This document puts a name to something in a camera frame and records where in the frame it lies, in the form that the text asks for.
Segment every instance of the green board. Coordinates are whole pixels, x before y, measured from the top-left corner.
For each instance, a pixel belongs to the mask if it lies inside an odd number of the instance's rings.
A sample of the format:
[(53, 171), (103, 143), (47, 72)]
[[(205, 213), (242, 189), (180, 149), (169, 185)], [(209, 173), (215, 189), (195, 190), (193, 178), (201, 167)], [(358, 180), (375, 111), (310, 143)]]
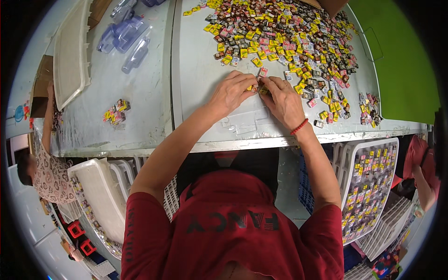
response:
[(392, 0), (351, 0), (349, 5), (366, 30), (373, 58), (383, 56), (375, 61), (382, 116), (434, 124), (440, 107), (434, 70), (405, 15)]

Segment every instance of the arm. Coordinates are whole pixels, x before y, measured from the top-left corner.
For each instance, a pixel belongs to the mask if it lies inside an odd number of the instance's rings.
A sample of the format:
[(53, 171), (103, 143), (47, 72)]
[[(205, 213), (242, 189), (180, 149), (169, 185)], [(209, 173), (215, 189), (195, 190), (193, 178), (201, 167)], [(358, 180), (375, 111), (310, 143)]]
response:
[(48, 91), (48, 103), (47, 103), (47, 110), (45, 111), (45, 120), (43, 121), (43, 132), (41, 141), (47, 154), (50, 154), (50, 137), (53, 126), (53, 98), (55, 96), (53, 81), (51, 81), (50, 84), (48, 85), (47, 91)]
[(435, 202), (435, 192), (426, 182), (422, 168), (419, 165), (412, 166), (412, 174), (418, 188), (418, 199), (423, 211), (428, 211)]
[(218, 84), (211, 100), (194, 111), (152, 152), (135, 178), (130, 194), (149, 193), (163, 205), (164, 188), (173, 179), (194, 144), (214, 123), (254, 95), (245, 89), (255, 84), (257, 80), (254, 75), (232, 71)]
[[(272, 114), (289, 130), (292, 131), (305, 120), (302, 99), (291, 87), (288, 81), (277, 77), (262, 80), (272, 94), (261, 95)], [(339, 185), (322, 146), (320, 145), (313, 127), (307, 123), (295, 134), (305, 157), (311, 190), (314, 196), (314, 210), (334, 204), (341, 208)]]

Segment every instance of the leopard print shirt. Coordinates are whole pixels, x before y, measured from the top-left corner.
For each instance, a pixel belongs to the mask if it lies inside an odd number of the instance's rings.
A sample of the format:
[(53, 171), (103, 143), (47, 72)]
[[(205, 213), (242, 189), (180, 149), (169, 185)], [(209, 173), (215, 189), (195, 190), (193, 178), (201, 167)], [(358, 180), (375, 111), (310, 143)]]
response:
[(39, 195), (53, 203), (69, 203), (76, 200), (75, 192), (70, 184), (68, 164), (49, 155), (43, 145), (40, 146), (37, 159), (37, 171), (34, 174), (33, 186)]

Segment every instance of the red shirt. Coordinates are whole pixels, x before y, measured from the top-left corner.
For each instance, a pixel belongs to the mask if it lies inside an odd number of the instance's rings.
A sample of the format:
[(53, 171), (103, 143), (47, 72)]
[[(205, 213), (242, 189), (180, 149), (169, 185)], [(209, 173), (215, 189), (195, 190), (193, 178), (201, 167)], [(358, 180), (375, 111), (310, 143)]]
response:
[[(422, 163), (428, 143), (414, 135), (406, 152), (405, 165), (403, 167), (403, 179), (414, 178), (412, 175), (412, 166)], [(434, 190), (435, 199), (439, 197), (440, 180), (435, 176), (434, 150), (429, 149), (425, 161), (422, 165), (422, 173), (429, 187)]]
[(190, 187), (171, 224), (152, 195), (129, 197), (121, 279), (214, 280), (229, 261), (276, 280), (344, 278), (337, 206), (316, 211), (299, 230), (250, 174), (212, 172)]

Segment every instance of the worker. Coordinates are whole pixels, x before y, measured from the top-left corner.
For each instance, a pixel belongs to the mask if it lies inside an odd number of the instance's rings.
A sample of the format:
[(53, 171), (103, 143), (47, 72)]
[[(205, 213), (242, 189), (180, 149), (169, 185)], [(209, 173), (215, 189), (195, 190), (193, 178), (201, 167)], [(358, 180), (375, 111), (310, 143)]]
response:
[(426, 212), (437, 201), (440, 179), (436, 175), (434, 150), (415, 134), (398, 138), (398, 158), (394, 181), (403, 180), (392, 190), (409, 200), (418, 188), (421, 209)]
[(343, 279), (341, 198), (333, 168), (290, 83), (277, 77), (262, 82), (272, 96), (261, 98), (303, 151), (314, 195), (311, 217), (299, 230), (274, 206), (266, 177), (224, 169), (195, 179), (170, 223), (165, 187), (200, 137), (254, 95), (246, 89), (258, 83), (255, 76), (232, 71), (210, 101), (157, 146), (135, 178), (122, 279)]
[(20, 182), (32, 185), (39, 196), (52, 203), (69, 203), (76, 200), (70, 184), (67, 169), (69, 165), (50, 155), (50, 138), (53, 125), (54, 86), (51, 81), (47, 88), (48, 103), (43, 122), (42, 140), (37, 157), (22, 155), (17, 162)]

